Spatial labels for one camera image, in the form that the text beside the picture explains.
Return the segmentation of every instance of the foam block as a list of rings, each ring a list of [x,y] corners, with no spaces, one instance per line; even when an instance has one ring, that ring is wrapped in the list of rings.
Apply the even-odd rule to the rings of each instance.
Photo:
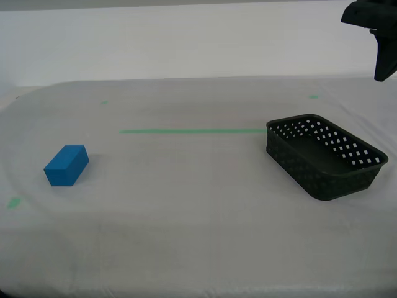
[[[88,164],[84,145],[65,145],[44,168],[52,186],[72,186]]]

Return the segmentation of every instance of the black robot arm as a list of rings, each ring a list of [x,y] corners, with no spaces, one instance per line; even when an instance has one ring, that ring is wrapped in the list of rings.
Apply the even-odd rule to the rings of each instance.
[[[341,21],[370,29],[378,42],[375,80],[389,78],[397,70],[397,0],[358,0],[345,9]]]

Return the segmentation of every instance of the white backdrop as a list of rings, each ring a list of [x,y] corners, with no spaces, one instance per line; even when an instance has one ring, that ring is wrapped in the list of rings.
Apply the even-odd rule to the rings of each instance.
[[[351,1],[0,12],[0,78],[63,81],[373,74]]]

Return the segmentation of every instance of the basket rim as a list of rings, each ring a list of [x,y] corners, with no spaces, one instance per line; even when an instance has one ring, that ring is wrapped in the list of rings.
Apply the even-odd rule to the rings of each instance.
[[[356,137],[352,133],[346,131],[345,129],[343,129],[342,127],[336,125],[335,123],[329,121],[328,119],[325,119],[324,117],[321,117],[320,115],[316,115],[316,114],[302,114],[302,115],[297,115],[297,116],[286,117],[286,118],[281,118],[281,119],[268,121],[268,123],[266,123],[267,133],[269,134],[269,131],[271,131],[270,130],[270,125],[276,124],[277,122],[281,122],[281,121],[295,120],[295,119],[300,119],[300,118],[303,118],[303,117],[314,117],[314,118],[317,118],[317,119],[321,119],[322,121],[324,121],[328,125],[339,129],[344,134],[346,134],[349,137],[353,138],[356,142],[359,142],[362,145],[365,145],[366,147],[368,147],[369,149],[375,151],[376,153],[378,153],[383,158],[383,162],[381,162],[381,163],[379,163],[377,165],[369,166],[368,168],[358,169],[358,170],[355,170],[355,171],[346,172],[346,173],[342,173],[342,174],[332,174],[332,173],[328,173],[327,171],[322,171],[322,170],[318,169],[317,166],[314,163],[312,163],[310,160],[308,160],[306,157],[304,157],[298,150],[293,148],[283,138],[281,138],[278,135],[276,135],[276,137],[281,139],[281,141],[283,141],[286,146],[291,148],[300,158],[304,159],[308,164],[310,164],[312,167],[316,168],[320,173],[325,174],[327,176],[333,176],[333,177],[338,177],[338,178],[346,178],[346,177],[350,177],[350,176],[353,176],[353,175],[356,175],[356,174],[366,173],[366,172],[372,171],[374,169],[378,169],[378,168],[380,169],[382,166],[384,166],[389,161],[388,156],[386,154],[384,154],[382,151],[380,151],[379,149],[377,149],[374,146],[372,146],[372,145],[368,144],[367,142],[363,141],[361,138]]]

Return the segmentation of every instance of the blue rectangular block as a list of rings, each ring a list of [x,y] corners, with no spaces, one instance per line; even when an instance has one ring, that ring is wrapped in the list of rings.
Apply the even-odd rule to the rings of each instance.
[[[44,172],[52,186],[72,186],[88,162],[84,145],[65,145]]]

